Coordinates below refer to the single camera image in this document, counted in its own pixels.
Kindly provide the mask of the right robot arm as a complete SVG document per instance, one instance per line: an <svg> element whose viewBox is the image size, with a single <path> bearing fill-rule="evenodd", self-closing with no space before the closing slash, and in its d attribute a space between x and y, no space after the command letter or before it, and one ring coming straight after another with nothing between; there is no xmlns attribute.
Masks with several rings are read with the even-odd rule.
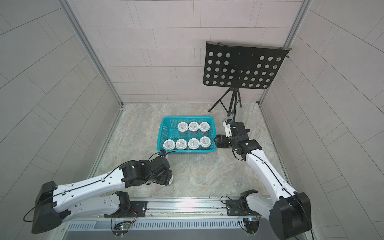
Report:
<svg viewBox="0 0 384 240"><path fill-rule="evenodd" d="M243 213L256 212L267 219L280 240L312 231L309 197L305 193L298 193L284 180L256 140L217 135L214 143L217 148L231 149L234 155L240 155L242 161L256 172L270 195L267 199L256 190L241 193L239 204Z"/></svg>

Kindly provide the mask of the teal plastic basket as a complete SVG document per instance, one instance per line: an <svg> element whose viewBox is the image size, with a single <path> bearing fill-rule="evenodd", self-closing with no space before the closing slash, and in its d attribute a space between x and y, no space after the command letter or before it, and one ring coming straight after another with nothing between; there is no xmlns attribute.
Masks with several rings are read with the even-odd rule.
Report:
<svg viewBox="0 0 384 240"><path fill-rule="evenodd" d="M190 122L197 122L198 124L201 124L202 122L207 122L210 125L210 129L208 130L208 133L206 135L203 135L200 130L198 130L196 134L193 134L190 130L187 130L187 133L183 135L178 130L178 124L182 122L187 124L189 124ZM212 117L209 117L209 116L164 117L162 119L162 122L159 128L157 150L158 151L164 150L163 144L166 140L173 140L176 143L177 140L184 139L188 143L189 140L192 138L196 138L200 140L200 138L206 136L211 139L211 145L206 149L199 147L197 150L191 150L189 147L187 147L185 150L177 150L175 148L174 149L175 152L173 154L212 153L212 152L215 152L217 149L216 144L214 143L214 138L216 137L216 135L217 134L216 134L215 120Z"/></svg>

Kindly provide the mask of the aluminium mounting rail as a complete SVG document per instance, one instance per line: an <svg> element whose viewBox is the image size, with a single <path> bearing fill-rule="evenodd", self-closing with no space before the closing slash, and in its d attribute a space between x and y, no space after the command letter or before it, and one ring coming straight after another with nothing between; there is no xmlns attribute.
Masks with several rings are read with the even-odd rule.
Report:
<svg viewBox="0 0 384 240"><path fill-rule="evenodd" d="M228 198L181 198L181 199L136 199L129 200L126 196L92 198L79 203L72 204L60 210L60 214L67 214L64 222L80 218L104 218L104 214L111 214L121 207L130 208L130 202L148 201L147 211L144 218L155 217L192 217L192 216L226 216L225 201Z"/></svg>

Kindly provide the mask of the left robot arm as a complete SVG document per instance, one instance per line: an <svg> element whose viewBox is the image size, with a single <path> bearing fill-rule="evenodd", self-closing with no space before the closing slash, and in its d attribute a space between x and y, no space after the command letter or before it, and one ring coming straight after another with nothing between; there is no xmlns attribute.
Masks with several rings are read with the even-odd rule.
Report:
<svg viewBox="0 0 384 240"><path fill-rule="evenodd" d="M173 175L165 156L131 160L111 172L84 181L42 185L32 209L32 234L41 234L76 218L102 215L106 218L139 216L125 189L142 185L169 186Z"/></svg>

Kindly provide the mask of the yogurt cup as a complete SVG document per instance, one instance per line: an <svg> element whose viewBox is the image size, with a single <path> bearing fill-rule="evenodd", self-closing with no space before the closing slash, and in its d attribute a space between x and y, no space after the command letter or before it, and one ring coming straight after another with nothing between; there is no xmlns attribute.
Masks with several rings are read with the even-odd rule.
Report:
<svg viewBox="0 0 384 240"><path fill-rule="evenodd" d="M200 146L203 150L207 150L212 144L212 141L209 137L203 136L200 138Z"/></svg>
<svg viewBox="0 0 384 240"><path fill-rule="evenodd" d="M178 124L178 131L181 135L186 135L189 130L189 125L185 122L180 122Z"/></svg>
<svg viewBox="0 0 384 240"><path fill-rule="evenodd" d="M189 127L189 131L193 135L196 135L200 129L200 124L198 124L197 122L190 122L188 127Z"/></svg>
<svg viewBox="0 0 384 240"><path fill-rule="evenodd" d="M175 146L177 150L186 150L188 147L188 142L185 139L178 139Z"/></svg>
<svg viewBox="0 0 384 240"><path fill-rule="evenodd" d="M197 150L200 147L200 140L192 138L188 141L188 147L190 150Z"/></svg>
<svg viewBox="0 0 384 240"><path fill-rule="evenodd" d="M165 151L172 151L175 149L175 147L176 147L176 143L171 139L165 140L163 143L163 149Z"/></svg>
<svg viewBox="0 0 384 240"><path fill-rule="evenodd" d="M199 129L200 129L202 135L206 135L208 133L208 131L210 130L210 124L207 122L202 122L199 125Z"/></svg>
<svg viewBox="0 0 384 240"><path fill-rule="evenodd" d="M174 180L174 176L171 175L171 178L170 178L170 180L169 180L169 183L168 183L167 187L171 186L173 180Z"/></svg>

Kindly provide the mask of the circuit board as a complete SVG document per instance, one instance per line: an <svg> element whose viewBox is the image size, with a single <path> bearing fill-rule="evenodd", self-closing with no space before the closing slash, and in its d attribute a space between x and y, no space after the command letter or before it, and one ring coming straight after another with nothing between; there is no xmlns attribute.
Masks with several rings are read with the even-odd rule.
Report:
<svg viewBox="0 0 384 240"><path fill-rule="evenodd" d="M112 232L114 234L115 239L118 237L123 238L125 234L129 232L131 225L132 225L131 221L123 221L115 224L112 227Z"/></svg>
<svg viewBox="0 0 384 240"><path fill-rule="evenodd" d="M243 218L244 230L247 234L255 235L260 227L259 221L253 218Z"/></svg>

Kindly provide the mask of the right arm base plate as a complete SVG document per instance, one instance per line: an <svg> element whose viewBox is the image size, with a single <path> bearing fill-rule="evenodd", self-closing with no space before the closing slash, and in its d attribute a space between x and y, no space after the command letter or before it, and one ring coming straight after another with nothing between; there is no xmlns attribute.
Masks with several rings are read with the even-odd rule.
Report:
<svg viewBox="0 0 384 240"><path fill-rule="evenodd" d="M243 207L241 206L240 200L229 200L227 199L225 201L226 204L226 211L227 215L229 217L236 217L236 216L261 216L259 213L255 211L249 211L249 210L244 210Z"/></svg>

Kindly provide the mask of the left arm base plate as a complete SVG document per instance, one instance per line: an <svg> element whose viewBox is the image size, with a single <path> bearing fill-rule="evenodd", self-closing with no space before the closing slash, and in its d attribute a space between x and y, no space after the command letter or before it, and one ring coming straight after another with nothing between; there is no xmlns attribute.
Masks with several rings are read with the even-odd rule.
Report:
<svg viewBox="0 0 384 240"><path fill-rule="evenodd" d="M130 208L121 207L121 204L118 204L118 209L109 215L104 214L104 218L143 218L145 216L148 201L133 201L130 204Z"/></svg>

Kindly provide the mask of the black perforated music stand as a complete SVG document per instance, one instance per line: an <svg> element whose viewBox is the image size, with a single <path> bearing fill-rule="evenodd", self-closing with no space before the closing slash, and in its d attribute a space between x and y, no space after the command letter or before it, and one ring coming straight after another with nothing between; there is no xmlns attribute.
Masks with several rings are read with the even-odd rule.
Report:
<svg viewBox="0 0 384 240"><path fill-rule="evenodd" d="M287 47L206 42L203 84L227 88L209 112L221 104L227 116L235 121L237 105L242 107L240 89L268 89L291 50Z"/></svg>

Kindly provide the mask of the left circuit board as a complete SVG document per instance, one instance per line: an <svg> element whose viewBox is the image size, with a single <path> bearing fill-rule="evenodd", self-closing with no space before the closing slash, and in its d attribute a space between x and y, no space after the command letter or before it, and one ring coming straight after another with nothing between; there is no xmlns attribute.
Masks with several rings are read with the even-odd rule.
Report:
<svg viewBox="0 0 384 240"><path fill-rule="evenodd" d="M112 232L114 234L115 239L118 237L123 238L125 234L129 232L131 225L132 225L131 221L123 221L115 224L112 227Z"/></svg>

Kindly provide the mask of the right circuit board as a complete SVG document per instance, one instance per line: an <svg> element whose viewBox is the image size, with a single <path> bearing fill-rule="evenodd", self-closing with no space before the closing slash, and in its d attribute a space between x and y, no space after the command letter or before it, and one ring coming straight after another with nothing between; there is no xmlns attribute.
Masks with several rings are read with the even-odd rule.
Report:
<svg viewBox="0 0 384 240"><path fill-rule="evenodd" d="M243 218L244 230L247 234L255 235L260 227L259 221L253 218Z"/></svg>

